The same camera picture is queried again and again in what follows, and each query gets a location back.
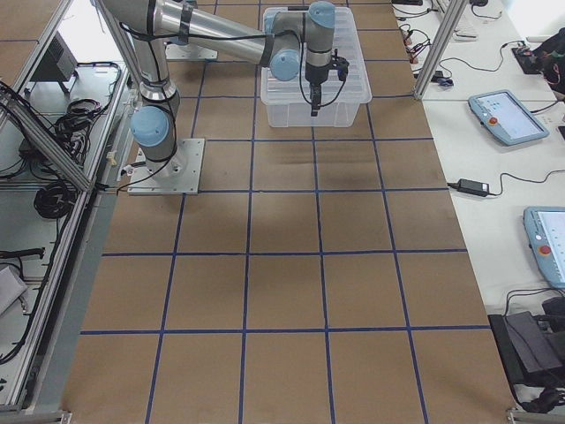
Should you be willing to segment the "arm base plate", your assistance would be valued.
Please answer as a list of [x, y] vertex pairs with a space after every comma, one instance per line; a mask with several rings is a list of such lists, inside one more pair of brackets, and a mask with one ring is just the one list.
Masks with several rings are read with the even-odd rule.
[[205, 140], [181, 139], [177, 152], [167, 166], [152, 177], [152, 170], [158, 170], [156, 163], [136, 167], [132, 172], [132, 184], [127, 186], [131, 195], [172, 195], [199, 192], [200, 175], [205, 150]]

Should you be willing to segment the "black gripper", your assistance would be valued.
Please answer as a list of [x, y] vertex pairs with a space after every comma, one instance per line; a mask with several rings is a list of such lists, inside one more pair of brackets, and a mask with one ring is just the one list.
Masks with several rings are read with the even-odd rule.
[[321, 84], [328, 80], [330, 71], [344, 83], [349, 75], [350, 63], [337, 54], [337, 49], [327, 51], [306, 50], [305, 78], [310, 83], [311, 117], [317, 117], [321, 106]]

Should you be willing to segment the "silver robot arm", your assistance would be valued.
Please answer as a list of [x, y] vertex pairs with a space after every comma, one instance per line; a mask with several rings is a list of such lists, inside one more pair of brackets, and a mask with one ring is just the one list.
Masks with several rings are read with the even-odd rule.
[[142, 107], [133, 114], [131, 131], [149, 175], [176, 176], [185, 167], [177, 139], [180, 101], [170, 78], [167, 40], [194, 44], [268, 68], [280, 81], [305, 76], [304, 99], [317, 116], [325, 107], [322, 85], [330, 72], [347, 80], [348, 61], [334, 48], [335, 6], [317, 1], [304, 11], [279, 11], [263, 31], [207, 13], [187, 1], [104, 1], [102, 6], [133, 41], [140, 73]]

